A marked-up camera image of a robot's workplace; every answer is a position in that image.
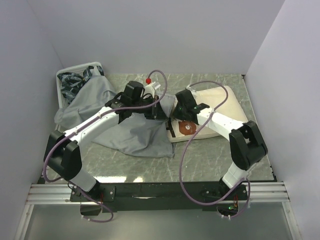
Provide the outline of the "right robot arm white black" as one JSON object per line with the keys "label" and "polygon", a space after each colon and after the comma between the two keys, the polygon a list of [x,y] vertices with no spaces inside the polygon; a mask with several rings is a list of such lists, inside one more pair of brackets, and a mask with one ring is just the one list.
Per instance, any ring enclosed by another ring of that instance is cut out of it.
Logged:
{"label": "right robot arm white black", "polygon": [[229,141],[232,163],[220,179],[219,193],[230,200],[237,194],[236,185],[250,168],[268,154],[267,145],[254,121],[243,122],[218,113],[205,103],[197,104],[188,89],[176,95],[177,106],[173,116],[182,121],[207,127]]}

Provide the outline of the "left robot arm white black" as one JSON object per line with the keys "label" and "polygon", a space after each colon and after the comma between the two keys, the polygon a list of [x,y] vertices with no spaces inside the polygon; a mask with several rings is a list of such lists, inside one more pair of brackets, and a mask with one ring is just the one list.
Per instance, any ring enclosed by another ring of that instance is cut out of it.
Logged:
{"label": "left robot arm white black", "polygon": [[49,136],[42,176],[46,182],[47,168],[51,168],[59,178],[71,182],[82,191],[88,201],[96,200],[101,192],[100,182],[83,169],[81,148],[106,130],[118,125],[133,113],[143,114],[147,119],[156,119],[161,110],[162,95],[157,95],[158,82],[146,80],[147,85],[137,81],[126,84],[124,91],[116,94],[89,119],[81,124],[60,132],[52,132]]}

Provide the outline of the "grey pillowcase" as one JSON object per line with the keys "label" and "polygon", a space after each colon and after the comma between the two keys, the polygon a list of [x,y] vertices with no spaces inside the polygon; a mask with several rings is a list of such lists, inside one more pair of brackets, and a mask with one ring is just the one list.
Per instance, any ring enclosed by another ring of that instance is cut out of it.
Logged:
{"label": "grey pillowcase", "polygon": [[[67,130],[74,128],[96,114],[115,95],[115,88],[106,77],[93,76],[67,108],[57,111],[54,122]],[[165,121],[146,119],[139,113],[102,132],[92,142],[135,157],[171,158],[175,154]]]}

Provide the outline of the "cream pillow with bear print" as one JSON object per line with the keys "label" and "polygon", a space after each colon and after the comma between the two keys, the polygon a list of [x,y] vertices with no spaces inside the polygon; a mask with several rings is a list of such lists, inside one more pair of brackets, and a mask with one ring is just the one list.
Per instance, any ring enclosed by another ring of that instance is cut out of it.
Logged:
{"label": "cream pillow with bear print", "polygon": [[[229,86],[225,86],[228,91],[227,101],[217,109],[217,112],[237,121],[247,122],[248,119],[239,104],[234,92]],[[222,87],[215,87],[205,90],[192,91],[197,104],[207,104],[214,108],[221,103],[226,93]],[[191,121],[170,118],[166,124],[168,139],[171,143],[187,141],[198,130],[200,126]],[[207,139],[217,137],[219,134],[208,127],[204,127],[200,133],[195,136],[195,139]]]}

